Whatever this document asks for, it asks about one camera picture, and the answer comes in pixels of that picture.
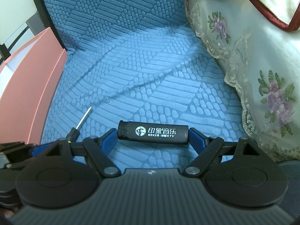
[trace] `screwdriver handle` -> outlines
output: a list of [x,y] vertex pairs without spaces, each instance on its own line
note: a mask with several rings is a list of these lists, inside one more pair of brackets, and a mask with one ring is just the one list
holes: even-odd
[[80,132],[76,128],[72,128],[71,131],[66,136],[66,139],[69,141],[69,143],[76,142],[78,137],[80,135]]

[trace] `white fabric cover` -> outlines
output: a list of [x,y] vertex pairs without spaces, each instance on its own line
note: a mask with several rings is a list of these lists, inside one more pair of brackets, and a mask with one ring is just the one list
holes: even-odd
[[[264,3],[289,23],[299,0]],[[249,0],[186,0],[185,5],[196,35],[241,99],[246,133],[275,161],[300,160],[300,31],[277,28]],[[261,86],[263,96],[261,76],[267,85]]]

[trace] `lace doily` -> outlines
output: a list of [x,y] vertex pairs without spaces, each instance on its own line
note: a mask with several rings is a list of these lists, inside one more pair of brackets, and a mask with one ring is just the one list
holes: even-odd
[[224,81],[234,87],[241,100],[242,105],[242,122],[246,134],[254,139],[259,147],[265,151],[275,162],[299,160],[300,148],[283,149],[278,146],[279,139],[271,134],[262,131],[259,127],[254,106],[253,90],[248,80],[248,48],[247,42],[251,33],[245,30],[243,34],[234,42],[232,49],[218,47],[203,32],[200,23],[201,8],[199,1],[193,6],[186,6],[186,16],[191,28],[195,31],[208,53],[217,60],[225,63]]

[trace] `metal screw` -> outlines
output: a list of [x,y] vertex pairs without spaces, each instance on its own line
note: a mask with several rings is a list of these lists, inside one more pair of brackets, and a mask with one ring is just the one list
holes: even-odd
[[185,169],[185,172],[190,175],[195,175],[200,172],[200,169],[194,166],[189,166]]
[[110,167],[107,167],[104,169],[104,173],[107,175],[115,175],[118,173],[118,171],[119,171],[119,169],[117,169],[114,166],[110,166]]

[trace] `screwdriver shaft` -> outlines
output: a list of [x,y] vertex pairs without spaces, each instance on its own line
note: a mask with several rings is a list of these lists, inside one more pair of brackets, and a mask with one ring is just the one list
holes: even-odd
[[91,110],[92,110],[92,107],[90,107],[90,108],[86,111],[85,115],[83,116],[83,118],[80,120],[79,124],[78,124],[77,127],[76,127],[77,130],[79,130],[79,129],[82,127],[84,121],[85,121],[86,118],[89,116]]

